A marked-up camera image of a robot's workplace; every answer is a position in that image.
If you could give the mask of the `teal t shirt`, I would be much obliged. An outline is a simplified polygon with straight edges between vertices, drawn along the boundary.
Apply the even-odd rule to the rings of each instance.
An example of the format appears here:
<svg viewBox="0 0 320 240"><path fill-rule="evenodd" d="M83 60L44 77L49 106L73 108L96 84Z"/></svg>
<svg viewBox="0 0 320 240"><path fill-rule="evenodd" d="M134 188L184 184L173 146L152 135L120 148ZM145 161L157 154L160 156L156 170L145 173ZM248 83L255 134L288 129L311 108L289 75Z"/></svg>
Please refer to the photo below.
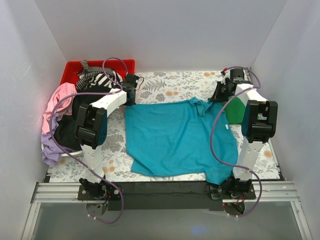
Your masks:
<svg viewBox="0 0 320 240"><path fill-rule="evenodd" d="M131 171L150 177L205 174L207 182L221 184L236 164L237 140L229 124L217 125L205 114L206 103L189 100L136 104L125 109L126 152Z"/></svg>

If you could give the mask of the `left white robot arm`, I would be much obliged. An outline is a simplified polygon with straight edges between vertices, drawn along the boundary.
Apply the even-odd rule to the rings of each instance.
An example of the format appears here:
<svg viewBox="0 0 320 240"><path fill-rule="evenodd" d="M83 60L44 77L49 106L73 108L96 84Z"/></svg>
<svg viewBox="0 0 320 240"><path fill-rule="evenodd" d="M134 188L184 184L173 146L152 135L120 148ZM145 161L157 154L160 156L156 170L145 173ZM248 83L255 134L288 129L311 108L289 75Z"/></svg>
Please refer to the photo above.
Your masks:
<svg viewBox="0 0 320 240"><path fill-rule="evenodd" d="M81 104L78 110L74 134L83 153L83 163L87 168L85 178L79 180L84 188L83 194L89 194L95 200L110 196L111 187L102 180L105 176L102 164L102 144L107 138L108 116L120 106L132 106L136 103L136 88L139 77L127 74L122 90L112 89L99 100L90 104Z"/></svg>

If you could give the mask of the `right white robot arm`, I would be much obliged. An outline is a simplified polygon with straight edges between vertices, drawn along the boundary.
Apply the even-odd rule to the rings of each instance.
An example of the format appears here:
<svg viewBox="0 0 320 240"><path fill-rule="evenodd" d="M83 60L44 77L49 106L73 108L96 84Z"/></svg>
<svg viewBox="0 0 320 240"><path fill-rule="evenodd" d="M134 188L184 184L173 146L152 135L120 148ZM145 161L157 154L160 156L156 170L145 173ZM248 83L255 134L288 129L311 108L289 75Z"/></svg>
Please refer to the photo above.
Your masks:
<svg viewBox="0 0 320 240"><path fill-rule="evenodd" d="M254 85L247 80L245 73L248 71L241 66L224 68L221 71L223 79L217 83L210 99L213 103L224 102L226 105L239 99L245 106L241 123L242 149L237 162L231 165L230 176L221 185L209 186L209 196L213 200L254 197L253 168L263 146L276 132L278 103L258 93L261 84Z"/></svg>

